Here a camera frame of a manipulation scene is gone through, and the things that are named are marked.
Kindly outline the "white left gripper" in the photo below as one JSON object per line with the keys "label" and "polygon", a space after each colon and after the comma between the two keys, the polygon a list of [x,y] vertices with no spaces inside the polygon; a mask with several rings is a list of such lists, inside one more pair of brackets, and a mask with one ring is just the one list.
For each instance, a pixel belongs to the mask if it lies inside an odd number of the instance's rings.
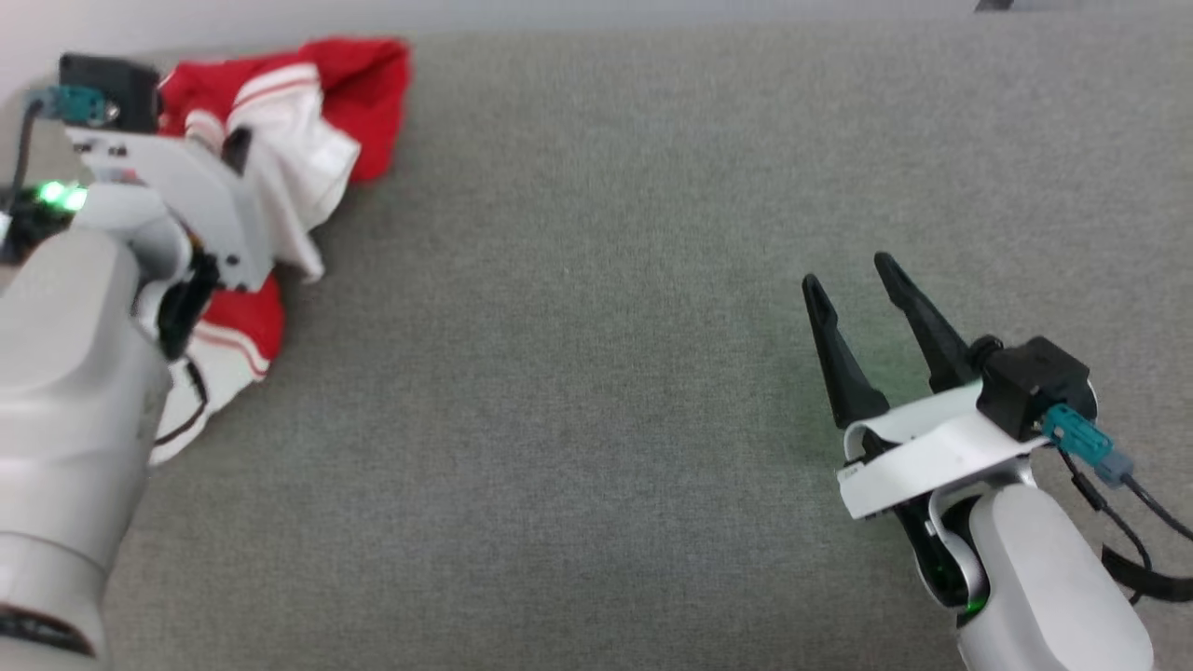
{"label": "white left gripper", "polygon": [[274,265],[271,239],[245,176],[253,133],[235,128],[222,161],[200,142],[149,133],[72,128],[72,146],[89,167],[74,226],[130,244],[149,281],[183,278],[198,245],[214,256],[229,290],[256,293]]}

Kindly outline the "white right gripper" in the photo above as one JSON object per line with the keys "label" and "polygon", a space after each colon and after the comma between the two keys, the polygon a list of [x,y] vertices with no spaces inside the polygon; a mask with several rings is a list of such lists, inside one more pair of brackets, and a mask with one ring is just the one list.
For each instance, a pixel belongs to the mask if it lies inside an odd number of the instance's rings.
{"label": "white right gripper", "polygon": [[939,607],[1055,612],[1056,501],[1039,491],[1030,463],[1049,437],[1019,441],[983,415],[968,343],[894,256],[878,252],[873,264],[911,327],[931,390],[941,394],[891,410],[843,339],[821,281],[802,279],[832,420],[847,429],[847,462],[837,472],[843,506],[854,519],[900,521],[920,581]]}

